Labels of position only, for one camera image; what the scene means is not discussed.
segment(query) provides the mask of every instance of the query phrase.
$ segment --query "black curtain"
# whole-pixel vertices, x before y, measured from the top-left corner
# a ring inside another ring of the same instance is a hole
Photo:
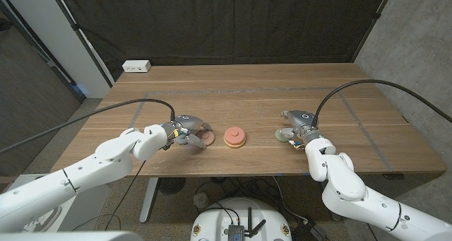
[[[64,0],[113,77],[152,65],[348,62],[382,0]]]

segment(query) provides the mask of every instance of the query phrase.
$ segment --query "white power outlet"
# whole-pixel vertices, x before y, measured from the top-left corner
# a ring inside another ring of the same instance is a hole
[[[149,60],[127,60],[122,64],[125,72],[148,72],[150,69]]]

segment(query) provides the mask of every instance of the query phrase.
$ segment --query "electrical cable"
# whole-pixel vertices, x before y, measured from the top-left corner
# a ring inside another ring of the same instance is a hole
[[[201,187],[203,187],[204,185],[206,185],[206,184],[218,184],[218,183],[215,183],[214,181],[207,181],[207,182],[201,184],[201,185],[198,187],[198,189],[196,189],[195,194],[198,194],[199,189],[200,189]],[[225,193],[225,196],[227,196],[227,192],[226,192],[225,188],[224,188],[221,184],[219,184],[219,185],[221,186],[221,189],[222,189],[223,192]]]
[[[146,163],[146,161],[143,161],[143,164],[141,164],[140,169],[138,170],[138,172],[136,173],[135,177],[133,177],[132,182],[130,182],[129,188],[127,188],[126,193],[124,194],[124,196],[122,197],[121,201],[118,203],[118,206],[116,206],[116,208],[114,209],[113,213],[112,213],[112,217],[110,218],[110,220],[107,223],[107,227],[105,227],[105,230],[108,229],[108,226],[110,225],[110,223],[112,222],[113,216],[115,215],[116,211],[118,210],[119,206],[121,206],[122,201],[124,200],[124,198],[126,197],[127,193],[129,192],[130,188],[132,187],[133,182],[135,181],[135,179],[137,178],[138,174],[140,174],[141,169],[143,168],[144,164]]]
[[[103,217],[103,216],[115,216],[115,217],[118,219],[119,230],[121,230],[121,219],[119,219],[119,217],[118,217],[117,215],[114,215],[114,214],[112,214],[112,213],[106,213],[106,214],[103,214],[103,215],[100,215],[100,216],[96,216],[96,217],[94,217],[94,218],[91,218],[90,220],[88,220],[88,221],[86,221],[86,222],[80,224],[79,226],[75,227],[72,231],[76,230],[78,227],[81,227],[82,225],[85,225],[86,223],[89,223],[90,221],[92,221],[92,220],[94,220],[94,219],[97,219],[97,218],[100,218],[100,217]]]
[[[234,225],[234,220],[232,220],[232,216],[229,214],[229,212],[227,211],[228,208],[207,208],[206,210],[204,210],[203,212],[207,211],[207,210],[213,210],[213,209],[220,209],[220,210],[224,210],[228,216],[231,218],[231,224]]]
[[[394,88],[400,89],[408,94],[410,94],[411,96],[415,97],[416,99],[420,100],[422,103],[424,103],[425,105],[427,105],[428,107],[430,107],[433,111],[435,111],[436,113],[438,113],[440,116],[442,116],[443,118],[445,118],[447,121],[452,123],[452,117],[449,117],[446,113],[442,112],[438,107],[435,107],[433,104],[431,104],[428,100],[425,100],[422,96],[418,95],[417,93],[411,91],[408,88],[405,88],[403,86],[400,86],[396,83],[392,83],[389,81],[382,81],[382,80],[378,80],[378,79],[362,79],[362,80],[358,80],[358,81],[352,81],[349,83],[346,83],[344,85],[339,86],[338,88],[334,89],[331,91],[331,93],[329,93],[320,103],[319,107],[317,108],[316,114],[314,115],[314,119],[312,120],[312,124],[311,126],[313,128],[318,128],[317,124],[319,122],[319,114],[320,114],[320,110],[322,109],[322,107],[325,105],[326,101],[331,98],[331,96],[333,96],[334,94],[336,94],[337,92],[339,92],[340,90],[347,88],[349,86],[353,86],[353,85],[357,85],[357,84],[361,84],[361,83],[379,83],[379,84],[383,84],[383,85],[387,85],[387,86],[392,86]]]
[[[280,192],[280,189],[278,189],[278,188],[275,187],[274,185],[269,184],[265,179],[262,179],[262,178],[252,179],[252,180],[248,180],[248,181],[245,181],[245,182],[241,182],[240,179],[239,179],[238,177],[235,177],[235,179],[236,179],[236,181],[237,181],[239,184],[237,184],[236,182],[234,182],[234,180],[232,180],[231,177],[228,177],[228,178],[226,179],[226,180],[229,180],[230,183],[233,185],[234,191],[233,191],[233,192],[230,192],[230,193],[227,193],[227,194],[225,195],[225,197],[236,196],[238,192],[241,192],[244,196],[250,196],[250,197],[257,198],[257,199],[260,199],[259,196],[262,196],[263,198],[265,198],[265,199],[271,201],[271,202],[276,206],[276,208],[278,208],[278,211],[279,211],[279,212],[282,212],[282,208],[280,207],[280,205],[283,204],[283,206],[285,206],[285,207],[283,207],[284,210],[286,210],[286,211],[289,213],[289,216],[292,216],[292,217],[296,220],[297,224],[300,224],[301,222],[303,222],[304,225],[309,224],[309,225],[310,225],[310,226],[311,226],[311,227],[312,227],[312,228],[313,228],[313,229],[314,229],[314,230],[315,230],[315,231],[316,231],[316,232],[317,232],[324,240],[328,241],[328,238],[325,237],[325,236],[323,236],[323,235],[322,235],[322,234],[321,234],[321,233],[320,233],[320,232],[312,225],[312,222],[311,222],[311,221],[307,220],[307,218],[305,218],[305,217],[301,217],[301,216],[299,216],[299,215],[297,215],[297,214],[295,214],[295,215],[293,214],[293,211],[292,211],[287,205],[284,204],[284,202],[283,202],[283,200],[282,200],[282,192]],[[262,190],[261,186],[258,185],[259,182],[262,182],[262,183],[266,184],[266,188],[264,188],[264,189]],[[204,186],[204,185],[206,185],[206,184],[208,184],[208,183],[211,183],[211,181],[208,181],[208,182],[205,182],[205,183],[201,184],[200,187],[198,187],[198,189],[196,190],[196,194],[197,194],[197,192],[199,191],[199,189],[200,189],[202,186]],[[270,192],[269,189],[274,189],[274,190],[275,190],[275,193],[272,194],[272,192]],[[238,215],[237,212],[235,212],[235,211],[233,211],[233,212],[237,215],[237,221],[238,221],[238,224],[239,224],[239,215]]]
[[[372,230],[372,228],[370,228],[370,224],[368,224],[368,223],[367,223],[367,226],[369,227],[369,229],[370,229],[370,232],[371,232],[371,233],[372,233],[372,235],[374,236],[374,238],[375,238],[375,241],[379,241],[378,239],[376,239],[375,233],[374,233],[374,231]]]
[[[235,215],[237,216],[237,225],[240,226],[240,216],[239,216],[239,214],[238,214],[236,211],[234,211],[234,210],[232,210],[232,209],[229,209],[229,208],[225,208],[224,206],[221,206],[220,203],[218,203],[218,202],[216,202],[216,204],[217,204],[218,206],[220,206],[220,208],[223,208],[223,209],[225,209],[225,210],[231,210],[232,212],[234,212]]]
[[[176,118],[176,117],[175,117],[176,114],[174,113],[174,108],[173,108],[169,103],[164,102],[163,100],[156,100],[156,99],[135,99],[135,100],[128,100],[128,101],[125,101],[125,102],[121,102],[121,103],[114,104],[114,105],[111,105],[111,106],[108,106],[108,107],[103,107],[103,108],[101,108],[101,109],[99,109],[99,110],[95,110],[95,111],[89,112],[89,113],[87,113],[87,114],[84,114],[84,115],[82,115],[82,116],[80,116],[80,117],[75,118],[74,120],[71,120],[71,121],[65,122],[65,123],[63,123],[63,124],[57,125],[57,126],[51,128],[51,129],[48,129],[48,130],[46,130],[46,131],[41,132],[40,134],[36,134],[36,135],[34,135],[34,136],[31,136],[31,137],[28,138],[28,139],[24,139],[24,140],[22,140],[21,142],[15,143],[15,144],[13,144],[13,145],[7,147],[7,148],[1,149],[1,150],[0,150],[0,155],[1,155],[2,153],[5,153],[5,152],[9,151],[9,150],[12,150],[12,149],[17,148],[17,147],[19,147],[19,146],[22,146],[23,144],[28,143],[28,142],[30,142],[30,141],[32,141],[32,140],[35,140],[35,139],[38,139],[38,138],[40,138],[40,137],[42,137],[42,136],[45,136],[45,135],[47,135],[47,134],[50,134],[50,133],[52,133],[53,131],[56,131],[56,130],[58,130],[58,129],[60,129],[60,128],[66,127],[66,126],[68,126],[68,125],[70,125],[70,124],[73,124],[73,123],[78,122],[78,121],[80,121],[80,120],[82,120],[82,119],[85,119],[86,117],[90,117],[90,116],[92,116],[92,115],[94,115],[94,114],[98,114],[98,113],[101,113],[101,112],[104,112],[104,111],[107,111],[107,110],[114,109],[114,108],[116,108],[116,107],[121,107],[121,106],[125,106],[125,105],[131,104],[131,103],[136,103],[136,102],[156,102],[156,103],[163,104],[163,105],[165,105],[165,106],[167,106],[168,108],[171,109],[171,117],[170,117],[170,120],[171,120],[171,121],[174,121],[174,119]]]
[[[294,212],[292,212],[291,210],[289,210],[288,207],[286,207],[286,205],[285,205],[285,203],[284,203],[284,199],[283,199],[283,193],[281,192],[280,184],[278,184],[278,181],[276,181],[276,178],[275,178],[275,177],[273,177],[273,180],[275,180],[275,183],[276,183],[276,185],[278,186],[278,190],[280,191],[280,195],[281,195],[281,202],[282,202],[282,205],[284,206],[285,210],[286,210],[287,212],[289,212],[290,214],[292,214],[293,216],[296,216],[296,217],[302,219],[302,220],[303,220],[303,224],[306,225],[306,224],[309,222],[308,219],[306,219],[306,218],[303,217],[303,216],[297,215],[296,213],[294,213]]]

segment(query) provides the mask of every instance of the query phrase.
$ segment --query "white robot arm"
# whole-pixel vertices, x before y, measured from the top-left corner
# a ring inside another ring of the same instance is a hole
[[[87,158],[0,195],[0,233],[15,232],[89,188],[113,182],[132,171],[130,153],[147,160],[173,139],[205,148],[195,135],[210,126],[197,117],[178,116],[173,122],[151,125],[141,133],[125,130],[119,137],[100,144]]]
[[[312,113],[284,111],[294,128],[276,131],[279,141],[303,140],[314,180],[328,179],[322,199],[332,212],[363,221],[387,231],[400,240],[451,240],[452,225],[397,202],[367,187],[354,172],[353,163],[345,153],[335,154],[335,146],[311,126]]]

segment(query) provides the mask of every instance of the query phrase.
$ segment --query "table leg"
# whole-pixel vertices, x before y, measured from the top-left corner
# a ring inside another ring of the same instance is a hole
[[[140,213],[140,223],[149,221],[150,211],[154,204],[155,193],[157,192],[158,177],[149,178],[148,188],[143,200],[143,207]]]

